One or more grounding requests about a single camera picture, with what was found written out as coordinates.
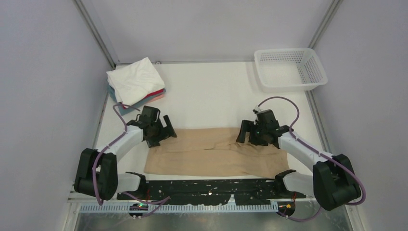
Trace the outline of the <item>beige t shirt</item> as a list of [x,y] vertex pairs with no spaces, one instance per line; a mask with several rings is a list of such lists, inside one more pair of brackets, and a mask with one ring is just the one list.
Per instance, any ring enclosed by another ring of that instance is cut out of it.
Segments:
[[289,170],[287,153],[274,145],[236,142],[239,128],[177,129],[149,149],[144,172],[197,177],[256,176],[272,179]]

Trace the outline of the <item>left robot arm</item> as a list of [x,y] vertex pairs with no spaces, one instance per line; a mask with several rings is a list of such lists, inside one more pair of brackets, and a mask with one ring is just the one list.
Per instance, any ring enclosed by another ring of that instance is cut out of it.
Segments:
[[117,193],[130,193],[136,199],[147,195],[148,187],[138,173],[118,173],[119,161],[136,145],[146,143],[149,148],[177,134],[168,115],[161,116],[158,108],[144,106],[135,119],[126,122],[123,132],[99,149],[86,148],[81,152],[74,190],[96,198],[99,204]]

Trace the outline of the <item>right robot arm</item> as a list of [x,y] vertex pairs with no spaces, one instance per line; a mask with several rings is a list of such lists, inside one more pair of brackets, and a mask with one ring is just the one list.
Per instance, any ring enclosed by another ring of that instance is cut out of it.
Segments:
[[342,205],[358,205],[365,201],[365,189],[354,173],[350,159],[317,150],[302,140],[292,126],[280,125],[272,110],[254,110],[254,121],[243,120],[239,143],[255,146],[275,146],[303,163],[311,175],[286,170],[275,176],[275,193],[288,197],[292,192],[314,197],[325,210]]

